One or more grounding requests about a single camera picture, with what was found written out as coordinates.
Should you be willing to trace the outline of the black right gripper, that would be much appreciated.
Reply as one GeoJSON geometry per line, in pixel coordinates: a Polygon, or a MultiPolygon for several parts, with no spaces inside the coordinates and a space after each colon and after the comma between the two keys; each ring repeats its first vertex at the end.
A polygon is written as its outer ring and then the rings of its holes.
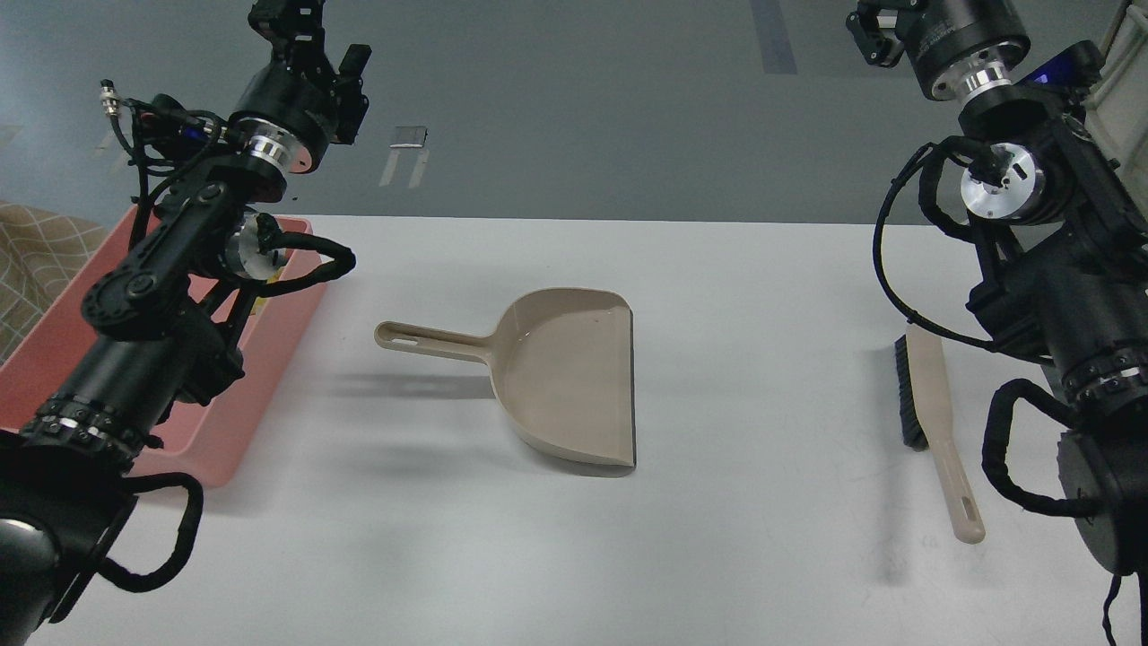
{"type": "Polygon", "coordinates": [[[934,101],[957,99],[968,70],[999,61],[1010,71],[1031,50],[1010,1],[858,1],[846,30],[866,65],[894,68],[906,53],[924,98],[934,101]]]}

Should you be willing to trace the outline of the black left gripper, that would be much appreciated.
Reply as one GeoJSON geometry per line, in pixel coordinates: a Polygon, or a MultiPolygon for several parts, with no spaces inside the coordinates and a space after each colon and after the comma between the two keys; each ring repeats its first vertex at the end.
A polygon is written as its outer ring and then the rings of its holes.
{"type": "Polygon", "coordinates": [[[366,44],[351,44],[338,70],[325,53],[324,1],[256,1],[248,24],[272,46],[272,62],[256,73],[230,122],[254,142],[253,151],[282,173],[311,173],[331,143],[355,143],[370,100],[362,73],[372,57],[366,44]]]}

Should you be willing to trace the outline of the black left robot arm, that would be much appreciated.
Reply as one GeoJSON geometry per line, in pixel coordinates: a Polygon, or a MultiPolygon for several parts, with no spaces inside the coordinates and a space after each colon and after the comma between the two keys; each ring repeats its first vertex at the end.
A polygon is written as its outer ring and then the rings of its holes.
{"type": "Polygon", "coordinates": [[[205,406],[245,376],[240,338],[257,299],[336,281],[349,247],[287,232],[259,202],[292,173],[355,143],[369,112],[370,46],[340,65],[321,1],[257,1],[248,24],[272,49],[228,118],[168,95],[100,99],[139,195],[126,254],[83,295],[90,351],[18,431],[3,433],[3,645],[59,623],[96,576],[131,593],[187,565],[204,487],[185,473],[132,476],[177,402],[205,406]]]}

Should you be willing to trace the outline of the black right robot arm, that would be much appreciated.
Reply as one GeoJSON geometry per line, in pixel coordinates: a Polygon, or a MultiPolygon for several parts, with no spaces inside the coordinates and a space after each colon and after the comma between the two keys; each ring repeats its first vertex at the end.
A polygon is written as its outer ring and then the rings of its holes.
{"type": "Polygon", "coordinates": [[[1024,378],[993,394],[982,470],[1022,509],[1075,520],[1111,575],[1107,604],[1125,578],[1145,589],[1145,215],[1086,126],[1106,55],[1083,40],[1013,79],[1031,41],[1009,1],[860,1],[846,28],[866,63],[907,59],[924,98],[961,106],[960,133],[906,159],[874,221],[874,274],[918,335],[894,345],[905,445],[943,446],[924,407],[940,338],[1053,368],[1058,394],[1024,378]],[[884,228],[913,179],[926,221],[975,247],[965,308],[987,338],[887,281],[884,228]]]}

